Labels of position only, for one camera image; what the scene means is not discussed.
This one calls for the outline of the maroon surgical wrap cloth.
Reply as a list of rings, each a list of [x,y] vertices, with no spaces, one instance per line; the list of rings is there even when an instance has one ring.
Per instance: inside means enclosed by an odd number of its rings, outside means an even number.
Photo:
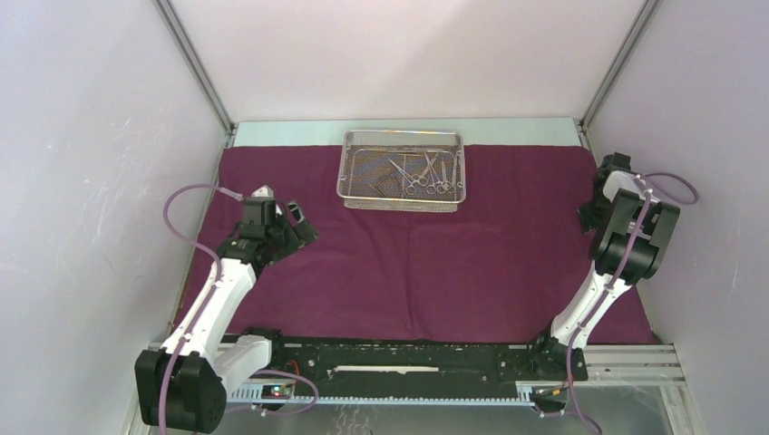
[[[219,182],[296,201],[319,238],[265,269],[228,326],[292,336],[523,343],[579,290],[578,208],[597,165],[580,147],[472,145],[453,213],[347,208],[334,146],[237,147]]]

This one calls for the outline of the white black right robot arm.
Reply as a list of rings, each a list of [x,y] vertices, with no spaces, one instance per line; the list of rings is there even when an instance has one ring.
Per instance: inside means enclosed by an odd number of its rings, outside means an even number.
[[[653,181],[653,174],[610,171],[598,198],[609,201],[589,249],[590,266],[579,290],[531,344],[527,364],[541,379],[574,376],[583,349],[603,315],[639,281],[660,268],[680,207]]]

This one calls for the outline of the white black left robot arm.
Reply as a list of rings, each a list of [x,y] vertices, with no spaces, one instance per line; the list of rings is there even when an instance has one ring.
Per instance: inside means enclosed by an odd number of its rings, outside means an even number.
[[[286,352],[263,335],[246,334],[224,353],[218,348],[234,314],[267,266],[318,238],[295,202],[248,198],[233,233],[212,251],[209,275],[173,334],[134,364],[144,423],[209,434],[220,424],[227,398],[248,377],[280,375]]]

